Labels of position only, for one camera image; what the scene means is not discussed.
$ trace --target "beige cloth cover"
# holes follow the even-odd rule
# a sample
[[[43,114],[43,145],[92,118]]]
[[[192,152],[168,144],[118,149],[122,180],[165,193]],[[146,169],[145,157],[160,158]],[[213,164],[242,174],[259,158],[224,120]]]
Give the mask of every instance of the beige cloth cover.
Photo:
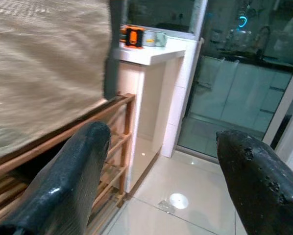
[[[0,0],[0,157],[101,104],[108,0]]]

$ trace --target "glass door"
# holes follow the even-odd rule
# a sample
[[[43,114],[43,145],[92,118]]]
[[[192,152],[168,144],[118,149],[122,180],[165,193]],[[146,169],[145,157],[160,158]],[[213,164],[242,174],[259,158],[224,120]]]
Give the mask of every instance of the glass door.
[[[211,0],[178,145],[217,157],[217,131],[268,144],[293,99],[293,0]]]

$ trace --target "white countertop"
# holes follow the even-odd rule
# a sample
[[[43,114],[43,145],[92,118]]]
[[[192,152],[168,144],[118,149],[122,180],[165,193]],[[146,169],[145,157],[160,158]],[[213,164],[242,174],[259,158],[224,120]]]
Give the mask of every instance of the white countertop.
[[[185,48],[178,47],[144,47],[143,49],[125,48],[120,44],[116,58],[140,65],[154,65],[185,55]]]

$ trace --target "blue light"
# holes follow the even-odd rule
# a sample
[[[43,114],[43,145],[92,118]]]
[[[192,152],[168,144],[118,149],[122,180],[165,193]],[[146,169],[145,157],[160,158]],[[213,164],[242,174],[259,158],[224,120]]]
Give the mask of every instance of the blue light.
[[[246,23],[248,22],[248,19],[245,16],[240,16],[239,17],[239,20],[244,20],[244,23],[243,24],[239,24],[239,27],[240,28],[244,27],[246,25]]]

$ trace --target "white tiled floor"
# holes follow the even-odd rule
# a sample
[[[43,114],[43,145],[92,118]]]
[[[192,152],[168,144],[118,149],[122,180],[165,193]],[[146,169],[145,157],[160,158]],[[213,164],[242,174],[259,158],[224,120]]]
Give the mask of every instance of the white tiled floor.
[[[189,205],[174,214],[158,204],[172,193],[187,197]],[[160,157],[108,235],[245,235],[231,202],[220,166],[175,152]]]

